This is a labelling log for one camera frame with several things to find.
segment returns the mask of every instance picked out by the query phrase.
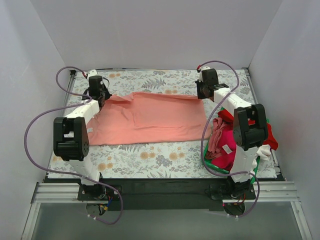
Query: white wall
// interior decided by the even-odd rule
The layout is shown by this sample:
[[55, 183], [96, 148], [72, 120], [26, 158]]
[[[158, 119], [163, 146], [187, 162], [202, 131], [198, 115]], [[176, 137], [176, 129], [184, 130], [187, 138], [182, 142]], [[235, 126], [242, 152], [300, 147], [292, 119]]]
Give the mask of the white wall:
[[195, 69], [248, 67], [282, 0], [31, 2], [67, 65]]
[[320, 2], [284, 0], [249, 67], [284, 176], [294, 180], [314, 239], [320, 238]]
[[[24, 151], [23, 136], [37, 114], [63, 104], [55, 73], [65, 64], [29, 0], [0, 0], [0, 238], [20, 239], [37, 181]], [[67, 83], [69, 73], [61, 76]], [[30, 130], [34, 159], [47, 166], [54, 114]]]

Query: salmon t-shirt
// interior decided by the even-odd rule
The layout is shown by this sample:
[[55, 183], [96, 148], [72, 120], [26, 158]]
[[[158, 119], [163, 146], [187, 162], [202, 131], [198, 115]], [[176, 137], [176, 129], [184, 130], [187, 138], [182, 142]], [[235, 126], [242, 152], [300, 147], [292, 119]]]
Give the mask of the salmon t-shirt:
[[[87, 129], [90, 145], [121, 145], [200, 140], [205, 124], [196, 96], [133, 92], [106, 100]], [[210, 134], [208, 127], [205, 138]]]

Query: floral mat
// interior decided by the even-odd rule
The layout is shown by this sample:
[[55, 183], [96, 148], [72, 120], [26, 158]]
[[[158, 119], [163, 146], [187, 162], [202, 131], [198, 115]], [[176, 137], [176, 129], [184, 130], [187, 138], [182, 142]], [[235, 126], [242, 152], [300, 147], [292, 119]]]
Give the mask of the floral mat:
[[[230, 88], [236, 85], [236, 77], [231, 70], [218, 70], [220, 83]], [[244, 70], [237, 70], [240, 86], [235, 91], [244, 100], [254, 103], [248, 79]], [[122, 70], [99, 71], [110, 81], [111, 94], [120, 96], [132, 92], [161, 94], [197, 95], [195, 81], [199, 74], [195, 70]], [[88, 81], [77, 74], [73, 92], [82, 94], [89, 86]], [[70, 96], [68, 105], [79, 103], [81, 97]], [[204, 99], [204, 109], [209, 117], [215, 103]], [[138, 143], [129, 145], [90, 146], [89, 156], [93, 165], [104, 178], [216, 178], [204, 168], [200, 156], [200, 141]], [[52, 154], [49, 168], [74, 172], [72, 166]], [[260, 161], [257, 176], [276, 178], [274, 161]], [[67, 174], [49, 173], [48, 178], [74, 178]]]

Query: glass panel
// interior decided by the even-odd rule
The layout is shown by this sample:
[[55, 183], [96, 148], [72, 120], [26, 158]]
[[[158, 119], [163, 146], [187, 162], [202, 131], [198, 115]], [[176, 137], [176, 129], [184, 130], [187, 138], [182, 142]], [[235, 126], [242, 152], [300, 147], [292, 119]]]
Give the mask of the glass panel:
[[[118, 212], [102, 217], [115, 219]], [[33, 240], [302, 239], [290, 202], [259, 202], [239, 220], [207, 210], [127, 210], [112, 226], [87, 217], [83, 203], [42, 203]]]

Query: white cloth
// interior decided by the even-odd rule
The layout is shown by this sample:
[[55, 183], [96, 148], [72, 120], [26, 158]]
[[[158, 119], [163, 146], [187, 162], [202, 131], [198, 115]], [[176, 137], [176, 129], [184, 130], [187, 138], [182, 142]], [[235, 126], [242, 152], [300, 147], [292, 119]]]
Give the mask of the white cloth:
[[251, 168], [251, 173], [255, 174], [254, 169], [257, 167], [257, 157], [260, 157], [260, 160], [264, 160], [264, 161], [269, 161], [270, 160], [270, 156], [271, 156], [271, 147], [270, 145], [262, 145], [258, 148], [258, 150], [256, 151], [256, 154], [254, 156], [254, 160], [252, 162], [252, 168]]

